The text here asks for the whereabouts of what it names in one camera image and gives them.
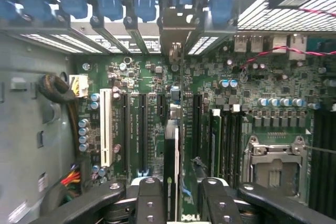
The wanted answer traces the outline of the black RAM slot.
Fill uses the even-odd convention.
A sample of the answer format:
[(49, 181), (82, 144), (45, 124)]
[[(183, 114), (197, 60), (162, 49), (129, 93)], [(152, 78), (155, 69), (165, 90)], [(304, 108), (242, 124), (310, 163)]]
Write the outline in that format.
[(235, 150), (235, 116), (233, 113), (230, 114), (230, 138), (229, 138), (229, 181), (230, 185), (233, 185), (233, 169), (234, 169), (234, 150)]
[(228, 124), (228, 111), (223, 112), (223, 178), (228, 180), (227, 171), (227, 124)]
[(234, 116), (234, 157), (233, 157), (233, 182), (236, 186), (239, 182), (239, 171), (240, 171), (240, 149), (241, 149), (241, 131), (242, 131), (242, 117), (239, 104), (233, 105), (233, 116)]

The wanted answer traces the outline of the vented metal slot cover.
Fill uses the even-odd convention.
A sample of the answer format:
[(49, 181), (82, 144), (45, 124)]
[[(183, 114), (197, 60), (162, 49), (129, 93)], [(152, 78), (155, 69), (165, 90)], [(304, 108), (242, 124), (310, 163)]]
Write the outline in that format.
[(188, 55), (200, 55), (211, 44), (218, 40), (219, 37), (201, 37), (198, 42), (191, 48)]
[(91, 47), (90, 45), (85, 44), (84, 42), (75, 39), (69, 35), (52, 35), (55, 38), (58, 38), (62, 41), (68, 42), (70, 44), (72, 44), (73, 46), (77, 46), (81, 49), (84, 49), (90, 53), (102, 53), (100, 50), (97, 50), (96, 48)]
[(56, 41), (51, 40), (49, 38), (43, 37), (39, 34), (21, 34), (21, 36), (32, 39), (32, 40), (35, 40), (37, 42), (41, 42), (41, 43), (46, 44), (46, 45), (56, 47), (58, 49), (65, 50), (65, 51), (70, 52), (70, 53), (82, 53), (81, 50), (75, 49), (73, 47), (67, 46), (67, 45), (59, 43), (59, 42), (56, 42)]

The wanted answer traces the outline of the green RAM stick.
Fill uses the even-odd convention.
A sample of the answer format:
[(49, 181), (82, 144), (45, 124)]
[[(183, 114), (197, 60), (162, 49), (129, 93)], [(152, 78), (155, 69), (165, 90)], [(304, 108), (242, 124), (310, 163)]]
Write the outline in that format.
[(211, 110), (211, 177), (219, 177), (221, 171), (222, 117), (220, 109)]

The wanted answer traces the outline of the metal CPU socket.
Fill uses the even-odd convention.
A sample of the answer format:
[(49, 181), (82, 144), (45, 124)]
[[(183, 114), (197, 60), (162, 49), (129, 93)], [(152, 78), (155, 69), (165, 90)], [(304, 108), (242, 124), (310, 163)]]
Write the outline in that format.
[(288, 135), (252, 134), (247, 139), (241, 160), (241, 182), (256, 183), (301, 203), (308, 202), (309, 139)]

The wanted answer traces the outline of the black short expansion slot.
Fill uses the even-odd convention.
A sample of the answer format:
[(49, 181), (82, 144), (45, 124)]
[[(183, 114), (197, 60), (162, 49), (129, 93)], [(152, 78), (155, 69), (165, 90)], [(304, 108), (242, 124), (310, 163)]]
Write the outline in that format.
[(157, 98), (157, 115), (164, 118), (166, 115), (166, 97), (165, 94), (158, 94)]

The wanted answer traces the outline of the black open PC case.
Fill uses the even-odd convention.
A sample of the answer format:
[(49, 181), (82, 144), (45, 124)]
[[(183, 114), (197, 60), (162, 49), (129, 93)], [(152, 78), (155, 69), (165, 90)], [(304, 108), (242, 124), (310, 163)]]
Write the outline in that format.
[[(201, 182), (211, 178), (205, 167), (196, 164), (193, 195), (195, 220), (167, 221), (163, 178), (137, 177), (129, 183), (111, 179), (93, 186), (91, 158), (79, 145), (79, 105), (69, 87), (69, 75), (79, 74), (77, 61), (82, 56), (158, 55), (166, 59), (160, 39), (160, 11), (172, 0), (156, 0), (156, 19), (144, 23), (134, 13), (133, 0), (122, 0), (123, 18), (111, 21), (100, 11), (97, 0), (87, 0), (88, 16), (76, 19), (61, 13), (59, 0), (49, 0), (54, 18), (33, 19), (16, 7), (22, 18), (0, 19), (0, 224), (30, 224), (31, 221), (74, 200), (95, 187), (121, 182), (126, 198), (137, 195), (144, 178), (157, 178), (164, 197), (166, 224), (211, 224), (201, 221)], [(233, 0), (231, 19), (222, 25), (212, 22), (209, 0), (193, 0), (195, 25), (188, 37), (187, 56), (219, 52), (226, 42), (236, 51), (254, 51), (257, 56), (277, 49), (311, 55), (312, 38), (332, 40), (336, 45), (336, 0)], [(37, 42), (21, 34), (39, 34), (82, 53), (70, 53)], [(52, 35), (69, 35), (102, 53), (90, 53)], [(219, 37), (200, 55), (188, 55), (201, 37)], [(246, 182), (232, 187), (236, 190)], [(111, 207), (94, 224), (134, 224), (135, 211)]]

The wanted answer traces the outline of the green motherboard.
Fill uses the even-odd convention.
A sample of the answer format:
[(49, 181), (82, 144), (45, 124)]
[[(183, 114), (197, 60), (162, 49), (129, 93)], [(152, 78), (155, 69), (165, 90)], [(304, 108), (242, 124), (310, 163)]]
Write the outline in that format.
[[(211, 174), (211, 110), (228, 111), (227, 171), (229, 181), (230, 114), (239, 104), (242, 112), (240, 171), (243, 149), (252, 134), (306, 135), (307, 146), (336, 151), (336, 56), (321, 56), (320, 49), (336, 49), (332, 40), (312, 38), (311, 55), (277, 49), (257, 56), (236, 51), (233, 42), (219, 52), (187, 56), (184, 60), (184, 164), (182, 220), (198, 217), (195, 185), (196, 164)], [(82, 56), (79, 74), (88, 76), (88, 96), (79, 105), (79, 145), (91, 158), (92, 185), (111, 179), (129, 183), (139, 174), (138, 95), (148, 98), (148, 173), (163, 178), (164, 125), (168, 120), (170, 88), (177, 81), (176, 68), (161, 56)], [(112, 89), (113, 159), (101, 166), (100, 89)], [(130, 98), (130, 170), (124, 171), (121, 137), (121, 94)], [(157, 115), (157, 95), (165, 94), (166, 115)], [(192, 156), (193, 95), (202, 95), (202, 143)], [(308, 150), (309, 195), (305, 203), (336, 220), (336, 154)], [(223, 130), (220, 178), (223, 178)]]

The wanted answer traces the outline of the white expansion slot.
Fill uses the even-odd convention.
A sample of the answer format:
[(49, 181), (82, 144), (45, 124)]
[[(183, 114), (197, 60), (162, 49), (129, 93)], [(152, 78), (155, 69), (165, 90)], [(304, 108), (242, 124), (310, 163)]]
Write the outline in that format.
[(100, 89), (101, 166), (110, 167), (113, 159), (112, 89)]

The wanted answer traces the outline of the black long expansion slot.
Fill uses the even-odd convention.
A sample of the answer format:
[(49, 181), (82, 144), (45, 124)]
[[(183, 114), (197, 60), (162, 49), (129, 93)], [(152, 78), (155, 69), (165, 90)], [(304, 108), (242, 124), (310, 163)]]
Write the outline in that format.
[(192, 156), (200, 154), (202, 143), (202, 95), (193, 95)]
[(121, 137), (123, 147), (123, 166), (126, 173), (130, 170), (130, 98), (121, 94)]
[(148, 173), (148, 98), (147, 94), (138, 95), (138, 137), (139, 137), (139, 174)]

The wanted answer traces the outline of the blue slot latch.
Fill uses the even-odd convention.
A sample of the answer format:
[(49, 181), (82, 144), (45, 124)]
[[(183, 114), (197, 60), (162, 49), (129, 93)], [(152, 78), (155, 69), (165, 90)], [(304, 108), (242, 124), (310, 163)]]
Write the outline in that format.
[(133, 0), (134, 13), (144, 23), (155, 21), (156, 0)]
[(87, 0), (59, 0), (58, 5), (61, 13), (76, 19), (84, 19), (88, 16)]
[(122, 0), (97, 0), (99, 11), (111, 21), (121, 20), (123, 18)]
[(209, 0), (208, 5), (213, 24), (222, 25), (231, 19), (233, 0)]
[(0, 19), (7, 21), (23, 19), (16, 4), (18, 0), (0, 0)]
[(41, 21), (50, 21), (54, 18), (49, 0), (19, 0), (24, 14)]
[(191, 8), (193, 0), (172, 0), (171, 6), (177, 9)]

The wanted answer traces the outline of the metal socket locking lever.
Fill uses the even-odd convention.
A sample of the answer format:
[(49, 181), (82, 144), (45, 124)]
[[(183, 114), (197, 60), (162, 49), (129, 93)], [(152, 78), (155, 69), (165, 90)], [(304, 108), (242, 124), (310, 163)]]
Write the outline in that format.
[(320, 151), (320, 152), (326, 152), (326, 153), (336, 154), (336, 151), (329, 150), (329, 149), (326, 149), (326, 148), (319, 148), (319, 147), (313, 147), (313, 146), (305, 146), (305, 149), (310, 149), (310, 150), (314, 150), (314, 151)]

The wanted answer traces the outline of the white power connector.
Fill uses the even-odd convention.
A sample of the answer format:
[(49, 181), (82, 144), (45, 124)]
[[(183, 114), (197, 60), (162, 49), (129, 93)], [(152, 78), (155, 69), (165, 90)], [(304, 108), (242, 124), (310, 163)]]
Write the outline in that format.
[(82, 74), (69, 75), (69, 87), (76, 98), (87, 97), (89, 88), (88, 76)]

